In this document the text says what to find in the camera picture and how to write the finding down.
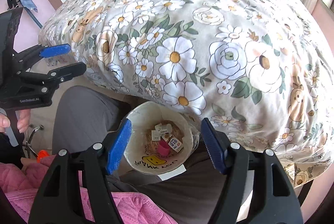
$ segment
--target gray pants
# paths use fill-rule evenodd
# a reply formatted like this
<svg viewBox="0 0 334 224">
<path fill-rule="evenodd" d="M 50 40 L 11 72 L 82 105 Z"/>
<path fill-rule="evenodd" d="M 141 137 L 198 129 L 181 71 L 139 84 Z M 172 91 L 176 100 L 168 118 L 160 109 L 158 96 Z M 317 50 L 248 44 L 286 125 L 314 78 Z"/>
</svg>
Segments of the gray pants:
<svg viewBox="0 0 334 224">
<path fill-rule="evenodd" d="M 124 102 L 108 98 L 82 86 L 62 96 L 54 123 L 53 154 L 86 150 L 101 142 L 108 131 L 116 130 L 130 111 Z M 184 163 L 186 171 L 161 181 L 158 176 L 131 171 L 108 177 L 111 191 L 140 192 L 173 217 L 179 224 L 206 224 L 216 206 L 226 176 L 214 169 L 203 142 Z M 247 187 L 244 200 L 251 192 Z"/>
</svg>

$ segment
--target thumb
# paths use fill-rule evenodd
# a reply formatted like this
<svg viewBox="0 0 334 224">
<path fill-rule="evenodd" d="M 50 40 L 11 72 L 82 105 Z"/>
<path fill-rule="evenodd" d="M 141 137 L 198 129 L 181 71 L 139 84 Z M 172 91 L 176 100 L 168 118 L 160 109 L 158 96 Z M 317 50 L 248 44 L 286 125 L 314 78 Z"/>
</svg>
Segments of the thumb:
<svg viewBox="0 0 334 224">
<path fill-rule="evenodd" d="M 10 126 L 10 121 L 8 117 L 3 114 L 0 114 L 0 127 L 7 128 Z"/>
</svg>

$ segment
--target blue gripper pad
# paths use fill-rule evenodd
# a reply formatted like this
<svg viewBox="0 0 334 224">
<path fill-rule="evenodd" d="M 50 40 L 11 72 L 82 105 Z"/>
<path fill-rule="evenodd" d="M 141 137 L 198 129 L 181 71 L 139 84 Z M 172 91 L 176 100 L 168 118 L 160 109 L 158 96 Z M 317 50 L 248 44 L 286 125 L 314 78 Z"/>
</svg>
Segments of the blue gripper pad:
<svg viewBox="0 0 334 224">
<path fill-rule="evenodd" d="M 41 51 L 40 56 L 43 58 L 50 58 L 62 54 L 69 53 L 71 50 L 71 46 L 69 44 L 62 44 L 59 46 L 47 47 Z"/>
<path fill-rule="evenodd" d="M 227 174 L 227 167 L 225 165 L 225 156 L 223 149 L 219 145 L 216 138 L 217 132 L 212 127 L 208 119 L 203 119 L 201 123 L 201 135 L 203 137 L 206 149 L 210 155 L 211 161 L 215 169 L 222 174 Z"/>
<path fill-rule="evenodd" d="M 129 119 L 126 119 L 125 123 L 121 125 L 123 126 L 122 128 L 118 129 L 117 131 L 118 136 L 108 153 L 108 163 L 106 166 L 108 174 L 111 174 L 114 170 L 118 169 L 121 158 L 123 156 L 123 153 L 131 136 L 131 131 L 132 131 L 131 121 Z"/>
</svg>

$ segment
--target pink jacket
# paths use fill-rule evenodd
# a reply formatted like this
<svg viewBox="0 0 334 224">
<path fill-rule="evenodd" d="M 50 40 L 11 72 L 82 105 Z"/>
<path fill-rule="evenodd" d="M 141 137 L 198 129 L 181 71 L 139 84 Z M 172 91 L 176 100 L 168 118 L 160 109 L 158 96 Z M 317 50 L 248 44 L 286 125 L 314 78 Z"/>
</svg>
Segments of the pink jacket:
<svg viewBox="0 0 334 224">
<path fill-rule="evenodd" d="M 43 177 L 54 157 L 46 157 L 41 163 L 31 163 L 23 173 L 13 164 L 0 163 L 0 187 L 8 200 L 28 222 L 30 209 Z M 94 221 L 86 188 L 80 188 L 85 216 Z M 117 209 L 124 224 L 177 224 L 146 195 L 136 192 L 113 192 Z"/>
</svg>

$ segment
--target bedding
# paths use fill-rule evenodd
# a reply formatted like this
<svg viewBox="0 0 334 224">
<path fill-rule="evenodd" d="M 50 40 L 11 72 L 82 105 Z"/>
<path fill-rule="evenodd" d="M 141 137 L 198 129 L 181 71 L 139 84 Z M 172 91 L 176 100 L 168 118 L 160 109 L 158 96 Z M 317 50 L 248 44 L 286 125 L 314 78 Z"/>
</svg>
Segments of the bedding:
<svg viewBox="0 0 334 224">
<path fill-rule="evenodd" d="M 67 0 L 39 42 L 69 43 L 96 85 L 274 150 L 294 187 L 333 161 L 333 55 L 300 0 Z"/>
</svg>

